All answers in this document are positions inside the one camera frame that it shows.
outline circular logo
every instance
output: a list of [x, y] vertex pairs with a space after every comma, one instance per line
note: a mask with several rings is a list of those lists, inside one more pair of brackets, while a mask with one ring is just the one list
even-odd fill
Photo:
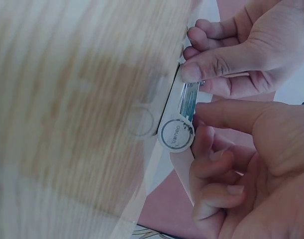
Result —
[[162, 128], [161, 139], [170, 149], [186, 147], [194, 134], [193, 128], [181, 119], [168, 121]]

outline knuckle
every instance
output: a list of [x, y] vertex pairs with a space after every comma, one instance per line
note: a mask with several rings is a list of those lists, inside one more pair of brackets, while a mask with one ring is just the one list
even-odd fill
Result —
[[223, 76], [230, 72], [230, 67], [223, 57], [215, 56], [212, 64], [212, 70], [215, 76]]

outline pink surface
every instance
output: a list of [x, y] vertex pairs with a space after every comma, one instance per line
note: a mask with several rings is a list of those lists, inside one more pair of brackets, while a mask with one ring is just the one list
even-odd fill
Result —
[[187, 239], [203, 239], [191, 219], [192, 204], [173, 171], [145, 202], [140, 225]]
[[[217, 0], [221, 20], [232, 17], [246, 0]], [[245, 100], [272, 101], [274, 94], [245, 98]], [[218, 129], [237, 144], [253, 146], [252, 137], [229, 129]], [[185, 239], [205, 239], [192, 220], [192, 204], [175, 171], [148, 197], [139, 224]]]

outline finger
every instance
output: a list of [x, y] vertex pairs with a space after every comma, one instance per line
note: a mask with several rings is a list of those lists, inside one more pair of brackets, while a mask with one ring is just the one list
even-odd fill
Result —
[[232, 141], [218, 133], [215, 133], [214, 135], [212, 149], [214, 151], [228, 149], [228, 151], [232, 152], [235, 159], [233, 169], [240, 173], [245, 173], [247, 171], [250, 160], [257, 152], [254, 148], [235, 145]]
[[230, 151], [220, 151], [213, 154], [210, 160], [208, 157], [201, 157], [191, 164], [191, 175], [197, 178], [210, 178], [227, 173], [232, 169], [234, 156]]
[[185, 60], [188, 60], [194, 56], [197, 56], [198, 54], [200, 54], [200, 51], [196, 50], [195, 48], [188, 46], [186, 47], [186, 49], [183, 52], [183, 56], [185, 58]]
[[255, 122], [267, 110], [278, 106], [276, 102], [251, 102], [221, 100], [212, 103], [198, 103], [196, 115], [209, 126], [231, 128], [252, 134]]
[[208, 79], [200, 88], [200, 91], [230, 99], [269, 93], [274, 90], [274, 86], [269, 84], [261, 73]]
[[190, 167], [190, 189], [192, 199], [198, 197], [200, 190], [211, 182], [233, 185], [241, 175], [233, 168], [234, 157], [230, 151], [220, 151], [211, 157], [203, 156], [194, 160]]
[[221, 208], [233, 208], [245, 200], [242, 186], [209, 184], [202, 189], [193, 209], [197, 227], [209, 238], [218, 238], [225, 214]]
[[239, 44], [237, 37], [230, 37], [222, 40], [207, 38], [206, 33], [197, 27], [190, 28], [187, 32], [187, 36], [192, 44], [192, 47], [199, 52]]
[[201, 125], [196, 129], [195, 139], [191, 146], [194, 158], [209, 157], [213, 142], [214, 130], [212, 127]]
[[205, 126], [204, 122], [199, 117], [194, 116], [193, 117], [193, 126], [194, 126], [194, 129], [197, 131], [197, 128], [199, 126], [201, 126], [201, 125]]
[[191, 27], [187, 32], [187, 37], [194, 49], [200, 52], [208, 50], [208, 39], [203, 30], [197, 27]]
[[182, 67], [182, 77], [191, 83], [243, 71], [260, 71], [264, 69], [265, 62], [256, 47], [244, 42], [204, 51], [190, 58]]
[[237, 35], [237, 26], [234, 18], [222, 22], [209, 22], [205, 19], [199, 19], [196, 21], [195, 26], [203, 30], [212, 39], [224, 39]]
[[221, 228], [221, 238], [232, 238], [232, 235], [239, 225], [239, 223], [253, 210], [256, 199], [256, 186], [257, 179], [257, 159], [256, 156], [248, 166], [247, 173], [239, 180], [239, 184], [245, 187], [246, 200], [238, 207], [228, 210], [228, 215], [225, 218], [224, 224]]

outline fingernail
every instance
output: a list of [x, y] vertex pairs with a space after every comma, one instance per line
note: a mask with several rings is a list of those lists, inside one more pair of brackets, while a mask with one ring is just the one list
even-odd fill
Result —
[[242, 185], [228, 185], [227, 192], [231, 195], [241, 195], [244, 190], [244, 186]]
[[201, 69], [196, 63], [187, 63], [182, 68], [182, 78], [184, 82], [192, 83], [202, 80]]

